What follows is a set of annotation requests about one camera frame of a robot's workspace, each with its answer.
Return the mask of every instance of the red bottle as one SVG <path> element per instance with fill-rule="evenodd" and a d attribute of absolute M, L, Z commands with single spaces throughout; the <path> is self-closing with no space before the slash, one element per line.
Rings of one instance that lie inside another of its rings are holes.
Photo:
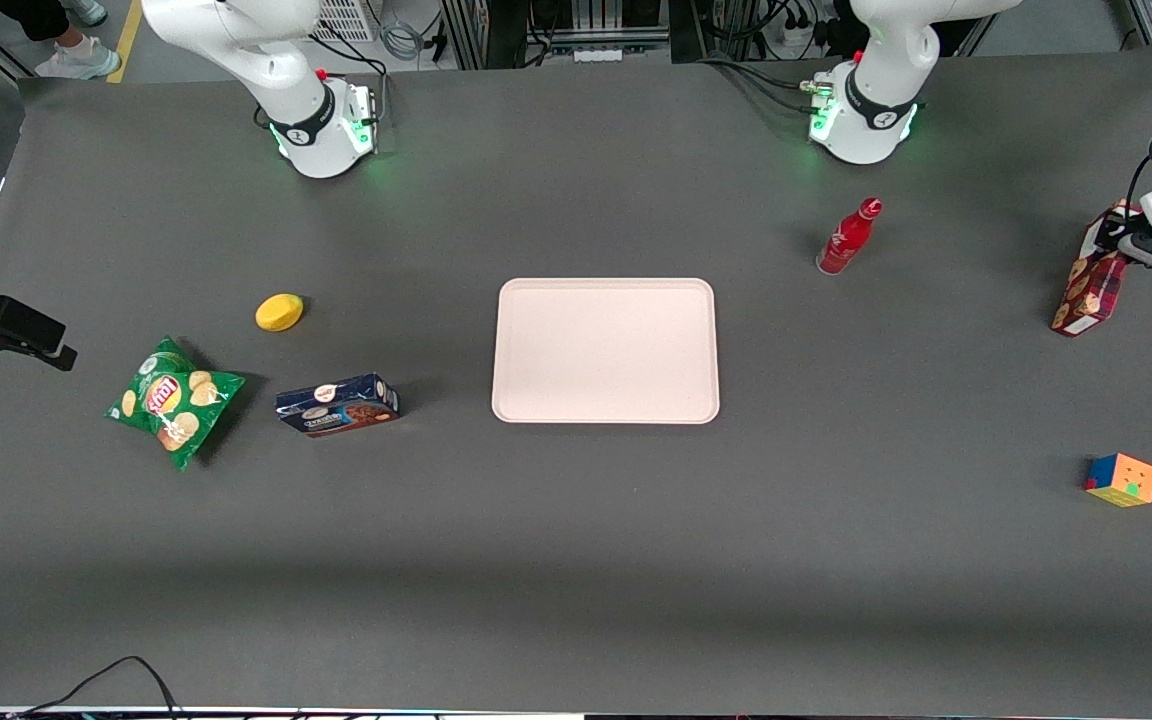
<path fill-rule="evenodd" d="M 861 203 L 861 210 L 842 219 L 829 242 L 817 255 L 817 268 L 827 275 L 841 273 L 847 263 L 851 263 L 856 252 L 869 242 L 869 229 L 879 213 L 882 213 L 882 202 L 877 197 L 867 197 Z"/>

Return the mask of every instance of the black pants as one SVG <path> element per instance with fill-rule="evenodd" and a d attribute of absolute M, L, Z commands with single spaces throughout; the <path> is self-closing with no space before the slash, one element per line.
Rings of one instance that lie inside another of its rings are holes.
<path fill-rule="evenodd" d="M 52 40 L 69 29 L 60 0 L 0 0 L 0 13 L 18 22 L 29 40 Z"/>

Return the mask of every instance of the rubik's cube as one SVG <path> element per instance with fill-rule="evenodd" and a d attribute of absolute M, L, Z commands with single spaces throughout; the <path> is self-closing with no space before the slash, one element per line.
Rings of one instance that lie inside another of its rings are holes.
<path fill-rule="evenodd" d="M 1152 502 L 1152 465 L 1132 456 L 1109 455 L 1092 462 L 1087 492 L 1119 507 Z"/>

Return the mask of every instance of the lay's logo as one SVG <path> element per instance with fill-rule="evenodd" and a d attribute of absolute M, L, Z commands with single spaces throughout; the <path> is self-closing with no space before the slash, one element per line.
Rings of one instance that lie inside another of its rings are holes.
<path fill-rule="evenodd" d="M 180 404 L 180 382 L 172 376 L 162 376 L 151 384 L 145 396 L 145 409 L 150 415 L 164 415 Z"/>

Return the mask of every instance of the bottle cap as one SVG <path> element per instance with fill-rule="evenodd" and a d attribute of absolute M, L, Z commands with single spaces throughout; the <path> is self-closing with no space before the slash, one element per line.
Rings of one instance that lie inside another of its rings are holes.
<path fill-rule="evenodd" d="M 301 296 L 285 291 L 260 303 L 256 309 L 256 324 L 271 333 L 290 328 L 305 313 L 305 301 Z"/>
<path fill-rule="evenodd" d="M 867 197 L 861 203 L 861 218 L 873 220 L 879 213 L 882 213 L 882 200 L 877 197 Z"/>

